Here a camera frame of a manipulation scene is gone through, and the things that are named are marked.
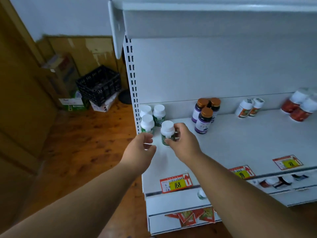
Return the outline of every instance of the black plastic crate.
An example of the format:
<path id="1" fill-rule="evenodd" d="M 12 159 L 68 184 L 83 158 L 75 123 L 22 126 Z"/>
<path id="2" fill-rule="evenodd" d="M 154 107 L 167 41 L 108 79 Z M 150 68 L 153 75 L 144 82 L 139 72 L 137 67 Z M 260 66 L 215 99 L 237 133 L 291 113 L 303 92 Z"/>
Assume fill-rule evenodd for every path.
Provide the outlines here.
<path id="1" fill-rule="evenodd" d="M 76 84 L 81 95 L 98 107 L 121 90 L 120 74 L 104 65 L 76 80 Z"/>

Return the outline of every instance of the wooden floor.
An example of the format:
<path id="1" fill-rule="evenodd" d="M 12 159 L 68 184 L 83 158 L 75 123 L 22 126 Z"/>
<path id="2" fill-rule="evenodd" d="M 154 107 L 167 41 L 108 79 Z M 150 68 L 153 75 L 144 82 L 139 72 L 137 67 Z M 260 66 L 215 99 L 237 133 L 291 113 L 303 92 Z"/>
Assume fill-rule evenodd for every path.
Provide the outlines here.
<path id="1" fill-rule="evenodd" d="M 46 160 L 20 220 L 114 167 L 136 135 L 131 105 L 114 104 L 108 113 L 60 111 L 41 158 Z M 317 203 L 293 207 L 317 225 Z M 148 238 L 141 177 L 129 188 L 100 238 Z M 222 223 L 157 237 L 231 237 Z"/>

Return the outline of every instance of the product box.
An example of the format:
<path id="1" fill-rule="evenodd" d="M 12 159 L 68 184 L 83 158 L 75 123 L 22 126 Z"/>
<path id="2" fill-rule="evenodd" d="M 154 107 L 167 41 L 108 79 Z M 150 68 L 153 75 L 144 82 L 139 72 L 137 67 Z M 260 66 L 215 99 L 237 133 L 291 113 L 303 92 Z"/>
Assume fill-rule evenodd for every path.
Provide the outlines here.
<path id="1" fill-rule="evenodd" d="M 101 107 L 98 107 L 97 105 L 95 105 L 93 102 L 90 101 L 91 107 L 93 107 L 93 110 L 95 110 L 95 111 L 104 112 L 104 113 L 108 112 L 111 105 L 114 103 L 114 101 L 116 100 L 116 97 L 118 95 L 119 95 L 119 92 L 116 92 L 109 99 L 107 99 Z"/>
<path id="2" fill-rule="evenodd" d="M 54 55 L 42 66 L 41 76 L 45 76 L 45 80 L 40 80 L 42 86 L 61 108 L 63 104 L 60 104 L 59 99 L 73 98 L 77 91 L 75 81 L 80 78 L 73 58 L 68 53 Z"/>
<path id="3" fill-rule="evenodd" d="M 89 100 L 82 98 L 78 90 L 72 95 L 72 98 L 60 98 L 59 101 L 67 111 L 87 110 L 90 106 Z"/>

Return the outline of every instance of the shelf unit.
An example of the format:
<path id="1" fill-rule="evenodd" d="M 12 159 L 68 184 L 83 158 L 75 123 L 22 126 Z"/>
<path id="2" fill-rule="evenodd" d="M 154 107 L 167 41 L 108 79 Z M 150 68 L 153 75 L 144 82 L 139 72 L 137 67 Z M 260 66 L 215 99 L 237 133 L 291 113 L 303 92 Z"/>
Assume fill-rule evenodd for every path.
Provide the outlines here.
<path id="1" fill-rule="evenodd" d="M 291 189 L 257 187 L 287 206 L 317 200 L 317 116 L 296 123 L 278 110 L 297 88 L 317 87 L 317 0 L 111 0 L 108 7 L 117 58 L 122 46 L 125 52 L 137 133 L 142 104 L 165 105 L 167 119 L 195 133 L 195 102 L 219 97 L 211 130 L 195 133 L 203 151 L 227 168 L 248 165 L 258 180 L 308 173 Z M 246 97 L 266 103 L 256 117 L 239 119 L 232 113 Z M 196 177 L 161 144 L 159 129 L 154 143 L 142 188 L 148 229 L 159 234 L 181 229 L 165 214 L 212 204 L 197 198 Z M 287 155 L 304 165 L 281 171 L 272 159 Z M 192 189 L 161 193 L 160 179 L 184 173 Z"/>

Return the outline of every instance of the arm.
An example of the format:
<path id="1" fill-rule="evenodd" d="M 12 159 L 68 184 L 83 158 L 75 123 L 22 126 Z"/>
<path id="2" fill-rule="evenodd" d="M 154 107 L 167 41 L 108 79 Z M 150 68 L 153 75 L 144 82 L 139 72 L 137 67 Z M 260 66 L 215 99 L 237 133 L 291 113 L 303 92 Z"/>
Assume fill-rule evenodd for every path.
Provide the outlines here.
<path id="1" fill-rule="evenodd" d="M 152 143 L 152 136 L 140 133 L 117 166 L 26 218 L 0 238 L 97 237 L 130 185 L 149 167 L 156 146 L 144 143 Z"/>
<path id="2" fill-rule="evenodd" d="M 175 128 L 180 139 L 165 142 L 195 174 L 233 237 L 315 237 L 303 217 L 203 154 L 185 124 Z"/>

